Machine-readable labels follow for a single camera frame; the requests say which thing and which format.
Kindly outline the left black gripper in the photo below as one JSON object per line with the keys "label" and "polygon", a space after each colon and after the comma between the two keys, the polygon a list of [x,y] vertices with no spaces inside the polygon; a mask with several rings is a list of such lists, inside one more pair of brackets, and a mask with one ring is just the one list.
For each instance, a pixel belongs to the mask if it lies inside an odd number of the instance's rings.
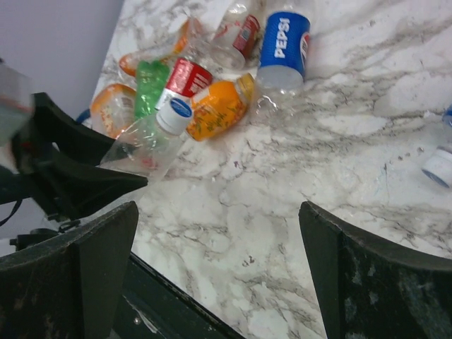
{"label": "left black gripper", "polygon": [[70,118],[47,93],[33,97],[33,118],[1,148],[2,204],[32,198],[50,220],[77,220],[147,186],[140,175],[99,167],[113,138]]}

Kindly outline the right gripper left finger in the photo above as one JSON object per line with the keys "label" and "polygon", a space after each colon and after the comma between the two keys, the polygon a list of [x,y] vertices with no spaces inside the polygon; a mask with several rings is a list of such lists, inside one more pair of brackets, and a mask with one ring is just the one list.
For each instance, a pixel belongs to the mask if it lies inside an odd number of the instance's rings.
{"label": "right gripper left finger", "polygon": [[107,338],[137,224],[131,201],[1,257],[1,337]]}

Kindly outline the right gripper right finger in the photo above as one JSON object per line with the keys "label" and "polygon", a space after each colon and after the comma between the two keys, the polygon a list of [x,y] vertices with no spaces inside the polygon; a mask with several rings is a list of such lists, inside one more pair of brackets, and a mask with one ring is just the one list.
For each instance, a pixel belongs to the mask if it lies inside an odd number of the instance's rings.
{"label": "right gripper right finger", "polygon": [[328,338],[450,338],[451,260],[305,201],[299,225]]}

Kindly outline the clear crushed bottle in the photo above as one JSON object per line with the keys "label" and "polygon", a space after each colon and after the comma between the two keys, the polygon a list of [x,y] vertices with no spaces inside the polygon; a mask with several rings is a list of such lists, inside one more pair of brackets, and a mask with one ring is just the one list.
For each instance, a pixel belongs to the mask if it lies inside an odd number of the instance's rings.
{"label": "clear crushed bottle", "polygon": [[187,102],[172,98],[155,115],[135,121],[122,132],[100,166],[146,177],[150,183],[160,181],[186,141],[184,133],[192,119]]}

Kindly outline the orange juice bottle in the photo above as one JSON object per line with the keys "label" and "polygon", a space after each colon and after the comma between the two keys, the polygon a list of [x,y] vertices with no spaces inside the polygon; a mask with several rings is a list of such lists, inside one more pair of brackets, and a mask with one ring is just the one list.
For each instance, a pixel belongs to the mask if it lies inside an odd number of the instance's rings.
{"label": "orange juice bottle", "polygon": [[246,73],[235,81],[218,81],[194,95],[194,112],[186,132],[195,141],[216,137],[246,114],[254,92],[254,78]]}

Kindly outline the blue Pepsi bottle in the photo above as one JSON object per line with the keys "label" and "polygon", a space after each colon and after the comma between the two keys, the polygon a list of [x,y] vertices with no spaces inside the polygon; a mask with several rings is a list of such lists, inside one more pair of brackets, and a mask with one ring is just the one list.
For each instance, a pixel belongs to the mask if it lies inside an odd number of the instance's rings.
{"label": "blue Pepsi bottle", "polygon": [[299,90],[304,84],[314,1],[268,1],[256,82],[263,90]]}

